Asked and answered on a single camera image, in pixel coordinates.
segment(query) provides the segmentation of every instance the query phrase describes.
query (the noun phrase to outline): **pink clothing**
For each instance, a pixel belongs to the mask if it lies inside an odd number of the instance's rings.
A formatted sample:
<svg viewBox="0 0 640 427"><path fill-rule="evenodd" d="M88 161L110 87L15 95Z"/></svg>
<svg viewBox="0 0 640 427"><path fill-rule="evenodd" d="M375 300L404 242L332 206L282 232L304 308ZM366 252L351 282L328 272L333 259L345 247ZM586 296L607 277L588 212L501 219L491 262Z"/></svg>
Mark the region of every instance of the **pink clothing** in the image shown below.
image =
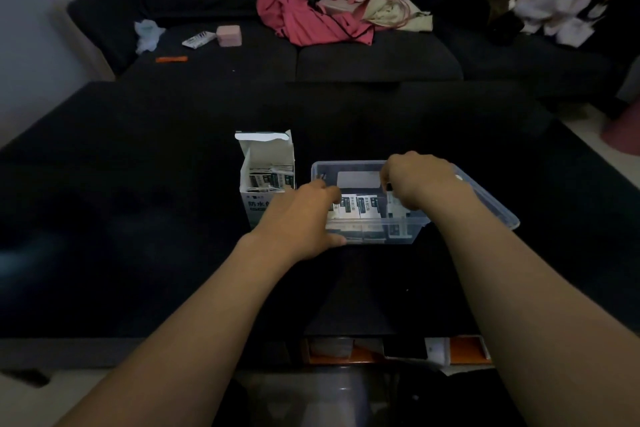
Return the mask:
<svg viewBox="0 0 640 427"><path fill-rule="evenodd" d="M348 12L333 17L313 10L307 0L258 0L262 22L297 46L357 41L371 45L373 25Z"/></svg>

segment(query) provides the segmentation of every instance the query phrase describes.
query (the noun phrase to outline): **black table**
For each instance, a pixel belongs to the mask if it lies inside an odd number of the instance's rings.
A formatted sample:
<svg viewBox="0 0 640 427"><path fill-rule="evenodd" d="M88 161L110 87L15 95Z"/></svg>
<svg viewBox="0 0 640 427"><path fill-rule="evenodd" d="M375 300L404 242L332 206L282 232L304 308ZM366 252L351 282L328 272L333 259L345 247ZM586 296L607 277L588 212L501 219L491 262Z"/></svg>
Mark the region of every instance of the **black table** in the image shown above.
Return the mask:
<svg viewBox="0 0 640 427"><path fill-rule="evenodd" d="M640 192L514 83L92 83L0 152L0 367L119 361L249 230L234 132L287 129L298 185L316 160L414 149L458 164L640 332ZM428 225L411 246L296 265L250 342L476 332Z"/></svg>

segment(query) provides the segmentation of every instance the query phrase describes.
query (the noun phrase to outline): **clear plastic container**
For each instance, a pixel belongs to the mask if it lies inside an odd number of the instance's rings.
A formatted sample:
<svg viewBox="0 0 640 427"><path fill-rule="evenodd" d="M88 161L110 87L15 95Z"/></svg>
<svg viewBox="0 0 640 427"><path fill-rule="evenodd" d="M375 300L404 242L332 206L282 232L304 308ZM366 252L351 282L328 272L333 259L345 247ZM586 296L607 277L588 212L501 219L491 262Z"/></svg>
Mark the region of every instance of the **clear plastic container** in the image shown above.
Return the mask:
<svg viewBox="0 0 640 427"><path fill-rule="evenodd" d="M327 230L347 238L352 244L409 245L420 233L422 227L431 222L422 211L410 211L407 216L388 216L388 197L380 184L380 169L384 160L333 160L319 161L311 167L311 179L321 177L327 185L340 187L343 196L376 196L380 218L339 218L327 220ZM516 229L520 221L502 206L477 182L467 176L457 166L458 176L471 184L479 199L509 229Z"/></svg>

